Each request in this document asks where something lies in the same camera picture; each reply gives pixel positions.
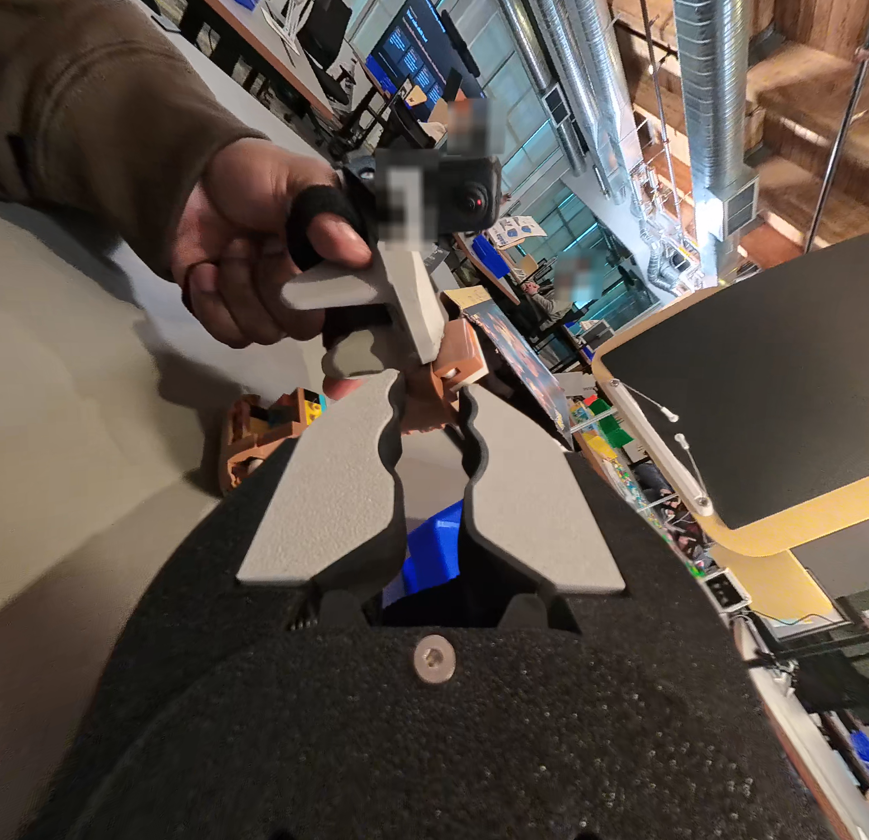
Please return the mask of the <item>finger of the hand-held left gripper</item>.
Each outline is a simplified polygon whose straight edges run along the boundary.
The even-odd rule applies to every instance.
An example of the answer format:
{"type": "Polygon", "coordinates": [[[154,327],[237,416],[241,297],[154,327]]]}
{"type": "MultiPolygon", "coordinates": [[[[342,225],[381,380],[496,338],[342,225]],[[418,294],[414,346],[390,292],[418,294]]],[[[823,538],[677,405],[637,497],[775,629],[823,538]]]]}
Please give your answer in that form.
{"type": "Polygon", "coordinates": [[[322,261],[281,291],[284,305],[324,313],[325,347],[365,327],[394,327],[411,343],[411,366],[435,360],[447,322],[445,310],[416,246],[379,241],[372,262],[346,270],[322,261]]]}
{"type": "Polygon", "coordinates": [[[338,337],[321,359],[324,376],[349,380],[411,366],[411,343],[394,327],[365,327],[338,337]]]}

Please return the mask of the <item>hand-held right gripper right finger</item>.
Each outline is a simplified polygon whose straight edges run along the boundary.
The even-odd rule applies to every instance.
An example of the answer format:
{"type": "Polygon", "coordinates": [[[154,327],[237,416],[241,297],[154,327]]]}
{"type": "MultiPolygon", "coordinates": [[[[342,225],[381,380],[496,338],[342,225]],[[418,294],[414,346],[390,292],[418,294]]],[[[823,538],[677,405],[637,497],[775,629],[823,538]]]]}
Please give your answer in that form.
{"type": "Polygon", "coordinates": [[[463,593],[474,622],[498,625],[518,602],[544,625],[579,626],[581,599],[629,599],[571,457],[481,385],[463,390],[463,593]]]}

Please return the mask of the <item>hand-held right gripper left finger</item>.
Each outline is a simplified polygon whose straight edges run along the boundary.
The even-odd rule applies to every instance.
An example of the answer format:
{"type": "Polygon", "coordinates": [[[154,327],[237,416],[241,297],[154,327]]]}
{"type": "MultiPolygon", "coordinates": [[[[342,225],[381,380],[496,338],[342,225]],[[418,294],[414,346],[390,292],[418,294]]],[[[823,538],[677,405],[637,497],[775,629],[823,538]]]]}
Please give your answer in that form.
{"type": "Polygon", "coordinates": [[[397,475],[406,385],[370,376],[306,431],[278,480],[236,579],[259,626],[379,626],[407,526],[397,475]]]}

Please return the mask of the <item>colourful toy brick model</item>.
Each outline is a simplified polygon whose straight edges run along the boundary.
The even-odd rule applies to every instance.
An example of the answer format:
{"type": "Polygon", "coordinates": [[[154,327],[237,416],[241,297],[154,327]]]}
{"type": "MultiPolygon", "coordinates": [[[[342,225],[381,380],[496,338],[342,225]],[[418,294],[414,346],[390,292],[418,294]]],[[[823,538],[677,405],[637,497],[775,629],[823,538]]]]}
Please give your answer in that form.
{"type": "Polygon", "coordinates": [[[223,495],[238,487],[286,440],[294,440],[327,408],[323,394],[297,388],[264,405],[257,394],[236,400],[223,419],[217,478],[223,495]]]}

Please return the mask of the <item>blue plastic bin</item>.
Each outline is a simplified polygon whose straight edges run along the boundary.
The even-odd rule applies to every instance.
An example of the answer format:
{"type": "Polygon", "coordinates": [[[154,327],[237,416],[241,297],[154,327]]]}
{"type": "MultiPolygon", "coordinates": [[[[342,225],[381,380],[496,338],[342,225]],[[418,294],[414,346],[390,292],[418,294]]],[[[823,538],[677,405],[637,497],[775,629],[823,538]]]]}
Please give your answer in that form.
{"type": "Polygon", "coordinates": [[[382,592],[383,607],[458,577],[462,512],[463,502],[459,500],[408,533],[405,561],[399,575],[382,592]]]}

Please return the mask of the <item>person's left hand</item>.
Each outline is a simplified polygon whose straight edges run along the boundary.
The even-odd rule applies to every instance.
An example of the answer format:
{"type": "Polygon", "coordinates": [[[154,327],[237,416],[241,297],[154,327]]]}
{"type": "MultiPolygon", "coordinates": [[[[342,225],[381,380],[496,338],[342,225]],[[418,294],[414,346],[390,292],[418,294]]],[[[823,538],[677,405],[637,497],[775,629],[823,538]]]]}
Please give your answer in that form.
{"type": "Polygon", "coordinates": [[[241,139],[213,156],[170,252],[188,309],[212,338],[242,349],[320,335],[323,310],[295,310],[281,297],[300,272],[287,250],[286,223],[301,192],[338,184],[325,161],[264,139],[241,139]]]}

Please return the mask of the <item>white display stand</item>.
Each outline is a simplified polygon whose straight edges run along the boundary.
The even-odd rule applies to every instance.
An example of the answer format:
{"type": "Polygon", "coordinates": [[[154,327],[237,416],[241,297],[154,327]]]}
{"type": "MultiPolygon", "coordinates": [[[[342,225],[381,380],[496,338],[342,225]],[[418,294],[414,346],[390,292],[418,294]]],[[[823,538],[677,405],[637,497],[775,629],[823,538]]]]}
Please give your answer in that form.
{"type": "Polygon", "coordinates": [[[485,231],[485,237],[500,250],[516,247],[527,239],[547,236],[547,231],[532,216],[503,216],[485,231]]]}

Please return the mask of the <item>printed cardboard box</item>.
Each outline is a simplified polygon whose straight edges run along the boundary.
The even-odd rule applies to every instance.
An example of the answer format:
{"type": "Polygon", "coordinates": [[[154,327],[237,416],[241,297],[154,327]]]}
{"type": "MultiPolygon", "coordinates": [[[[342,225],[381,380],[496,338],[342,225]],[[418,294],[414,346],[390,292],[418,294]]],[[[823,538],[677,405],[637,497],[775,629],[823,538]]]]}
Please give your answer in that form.
{"type": "Polygon", "coordinates": [[[575,449],[567,397],[552,372],[504,311],[481,287],[439,293],[451,321],[469,322],[488,372],[479,383],[543,428],[567,451],[575,449]]]}

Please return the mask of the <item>white metal stand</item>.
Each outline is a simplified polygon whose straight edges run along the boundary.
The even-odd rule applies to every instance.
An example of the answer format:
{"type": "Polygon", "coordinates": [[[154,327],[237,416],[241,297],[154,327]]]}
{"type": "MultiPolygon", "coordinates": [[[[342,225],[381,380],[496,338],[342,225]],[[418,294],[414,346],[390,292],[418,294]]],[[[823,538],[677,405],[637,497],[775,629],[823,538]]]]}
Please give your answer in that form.
{"type": "Polygon", "coordinates": [[[682,502],[695,516],[711,517],[711,498],[679,416],[617,378],[596,376],[596,381],[682,502]]]}

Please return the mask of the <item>lit computer monitor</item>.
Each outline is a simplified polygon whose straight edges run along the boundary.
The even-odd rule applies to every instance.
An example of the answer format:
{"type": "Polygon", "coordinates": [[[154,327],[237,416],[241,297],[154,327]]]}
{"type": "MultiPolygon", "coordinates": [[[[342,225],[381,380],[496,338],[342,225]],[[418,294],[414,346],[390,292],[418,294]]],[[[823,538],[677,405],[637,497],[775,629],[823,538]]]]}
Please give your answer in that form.
{"type": "Polygon", "coordinates": [[[454,69],[454,49],[431,0],[405,0],[366,58],[380,88],[393,95],[411,82],[432,108],[454,69]]]}

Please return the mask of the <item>long wooden table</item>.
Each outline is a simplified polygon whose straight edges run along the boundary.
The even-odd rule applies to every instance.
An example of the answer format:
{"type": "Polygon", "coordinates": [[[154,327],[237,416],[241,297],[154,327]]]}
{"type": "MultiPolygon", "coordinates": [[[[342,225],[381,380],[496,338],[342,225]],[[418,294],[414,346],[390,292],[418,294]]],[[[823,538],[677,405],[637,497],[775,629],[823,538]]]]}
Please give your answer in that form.
{"type": "Polygon", "coordinates": [[[335,128],[338,117],[317,79],[304,51],[296,50],[278,31],[275,21],[267,19],[259,6],[247,9],[234,0],[194,0],[201,2],[227,25],[255,54],[265,61],[270,70],[291,86],[317,112],[327,125],[335,128]]]}

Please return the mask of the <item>silver ventilation duct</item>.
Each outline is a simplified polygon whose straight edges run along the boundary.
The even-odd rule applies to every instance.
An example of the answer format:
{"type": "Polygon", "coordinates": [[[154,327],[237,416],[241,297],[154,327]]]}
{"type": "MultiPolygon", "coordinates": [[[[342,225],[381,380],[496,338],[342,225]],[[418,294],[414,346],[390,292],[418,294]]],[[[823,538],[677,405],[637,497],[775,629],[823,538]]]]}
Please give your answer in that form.
{"type": "Polygon", "coordinates": [[[607,0],[496,0],[540,96],[558,88],[605,195],[641,217],[643,166],[607,0]]]}
{"type": "Polygon", "coordinates": [[[733,281],[759,178],[745,165],[753,0],[673,0],[703,284],[733,281]]]}

